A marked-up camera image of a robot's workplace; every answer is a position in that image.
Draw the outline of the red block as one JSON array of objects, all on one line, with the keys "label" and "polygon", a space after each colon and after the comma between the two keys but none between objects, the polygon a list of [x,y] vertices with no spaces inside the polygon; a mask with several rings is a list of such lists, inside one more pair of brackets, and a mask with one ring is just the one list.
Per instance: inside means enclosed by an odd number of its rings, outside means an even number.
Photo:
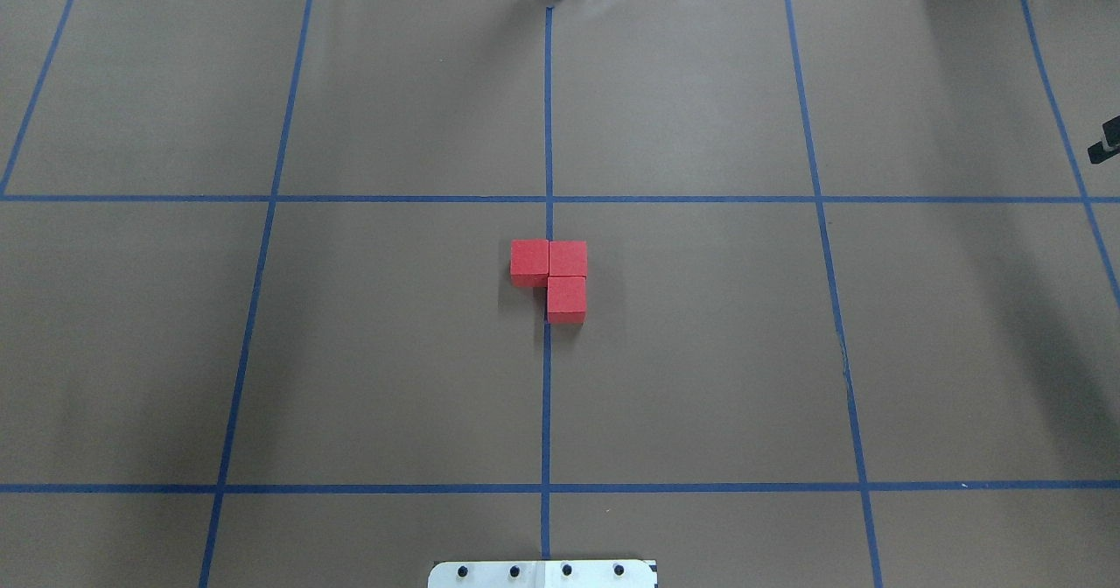
[{"label": "red block", "polygon": [[512,240],[508,244],[508,278],[516,288],[542,288],[550,277],[548,240]]},{"label": "red block", "polygon": [[549,241],[549,278],[587,277],[587,241]]},{"label": "red block", "polygon": [[545,317],[552,325],[584,324],[587,316],[585,276],[550,276],[547,280]]}]

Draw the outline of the brown paper table mat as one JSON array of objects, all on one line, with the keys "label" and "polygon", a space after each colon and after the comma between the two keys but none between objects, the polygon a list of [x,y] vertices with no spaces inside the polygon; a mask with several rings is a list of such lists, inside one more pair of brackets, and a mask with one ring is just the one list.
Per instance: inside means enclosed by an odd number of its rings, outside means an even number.
[{"label": "brown paper table mat", "polygon": [[1116,114],[1117,0],[3,0],[3,585],[1116,587]]}]

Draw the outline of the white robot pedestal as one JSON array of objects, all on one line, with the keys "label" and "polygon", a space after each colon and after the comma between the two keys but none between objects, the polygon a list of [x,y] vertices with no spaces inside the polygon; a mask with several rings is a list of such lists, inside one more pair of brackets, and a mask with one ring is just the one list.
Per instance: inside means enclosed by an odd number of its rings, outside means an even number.
[{"label": "white robot pedestal", "polygon": [[429,572],[428,587],[657,587],[655,561],[576,559],[448,561]]}]

